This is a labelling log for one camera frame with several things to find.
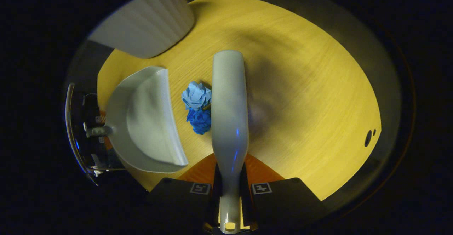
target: white dustpan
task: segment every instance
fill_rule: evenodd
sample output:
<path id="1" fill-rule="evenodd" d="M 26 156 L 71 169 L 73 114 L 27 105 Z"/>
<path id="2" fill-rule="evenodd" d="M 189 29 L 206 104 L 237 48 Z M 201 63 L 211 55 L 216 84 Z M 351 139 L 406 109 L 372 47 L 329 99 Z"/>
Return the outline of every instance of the white dustpan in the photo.
<path id="1" fill-rule="evenodd" d="M 106 113 L 105 126 L 85 128 L 86 135 L 107 135 L 132 167 L 173 173 L 188 164 L 173 117 L 167 69 L 150 66 L 124 79 Z"/>

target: table surface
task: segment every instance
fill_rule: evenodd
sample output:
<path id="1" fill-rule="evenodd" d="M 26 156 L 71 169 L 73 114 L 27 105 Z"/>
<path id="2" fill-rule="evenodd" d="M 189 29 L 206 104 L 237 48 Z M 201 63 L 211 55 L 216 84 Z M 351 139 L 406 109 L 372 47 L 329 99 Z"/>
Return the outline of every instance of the table surface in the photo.
<path id="1" fill-rule="evenodd" d="M 364 164 L 380 132 L 380 113 L 359 64 L 333 37 L 308 20 L 259 0 L 195 0 L 196 22 L 180 42 L 151 59 L 114 50 L 97 80 L 105 110 L 115 87 L 147 66 L 168 69 L 170 93 L 189 165 L 173 174 L 143 172 L 123 162 L 147 190 L 176 178 L 212 153 L 211 134 L 197 135 L 181 101 L 191 81 L 212 81 L 212 57 L 241 51 L 250 107 L 249 154 L 284 178 L 299 177 L 323 200 Z M 369 130 L 376 130 L 365 147 Z"/>

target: blue paper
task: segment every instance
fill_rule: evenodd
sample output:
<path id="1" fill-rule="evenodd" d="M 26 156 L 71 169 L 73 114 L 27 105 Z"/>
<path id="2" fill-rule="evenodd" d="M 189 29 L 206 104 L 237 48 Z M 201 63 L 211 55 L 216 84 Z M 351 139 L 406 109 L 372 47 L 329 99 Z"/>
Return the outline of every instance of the blue paper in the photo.
<path id="1" fill-rule="evenodd" d="M 194 111 L 204 108 L 211 103 L 211 90 L 204 87 L 202 83 L 190 82 L 189 87 L 181 95 L 186 109 Z"/>
<path id="2" fill-rule="evenodd" d="M 194 127 L 194 132 L 203 135 L 211 128 L 211 111 L 209 109 L 194 110 L 189 108 L 189 114 L 187 114 L 187 122 Z"/>

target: crumpled blue paper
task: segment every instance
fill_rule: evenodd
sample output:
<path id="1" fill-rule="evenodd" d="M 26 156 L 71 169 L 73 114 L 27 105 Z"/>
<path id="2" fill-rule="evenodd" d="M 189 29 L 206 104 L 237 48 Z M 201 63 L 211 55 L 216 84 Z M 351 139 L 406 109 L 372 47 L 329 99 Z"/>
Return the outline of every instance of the crumpled blue paper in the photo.
<path id="1" fill-rule="evenodd" d="M 194 127 L 194 132 L 203 135 L 211 128 L 211 111 L 209 109 L 194 110 L 189 108 L 189 114 L 187 114 L 186 122 Z"/>
<path id="2" fill-rule="evenodd" d="M 182 94 L 186 109 L 194 111 L 204 108 L 211 103 L 211 90 L 204 87 L 202 83 L 190 82 L 189 87 Z"/>

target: wood grain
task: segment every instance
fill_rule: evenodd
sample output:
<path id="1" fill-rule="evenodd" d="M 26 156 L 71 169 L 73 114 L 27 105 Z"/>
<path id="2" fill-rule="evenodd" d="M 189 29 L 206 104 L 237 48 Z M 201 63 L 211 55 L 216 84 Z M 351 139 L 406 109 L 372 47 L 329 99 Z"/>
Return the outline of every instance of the wood grain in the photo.
<path id="1" fill-rule="evenodd" d="M 186 122 L 181 93 L 191 81 L 212 81 L 212 57 L 241 51 L 250 107 L 249 154 L 285 178 L 299 177 L 323 200 L 346 183 L 374 148 L 380 114 L 359 64 L 333 37 L 308 20 L 259 0 L 196 0 L 196 23 L 179 43 L 151 59 L 114 50 L 98 74 L 99 107 L 114 88 L 146 66 L 169 70 L 176 127 L 189 165 L 174 174 L 126 165 L 151 190 L 212 153 L 210 132 L 197 135 Z M 368 147 L 365 137 L 376 129 Z"/>

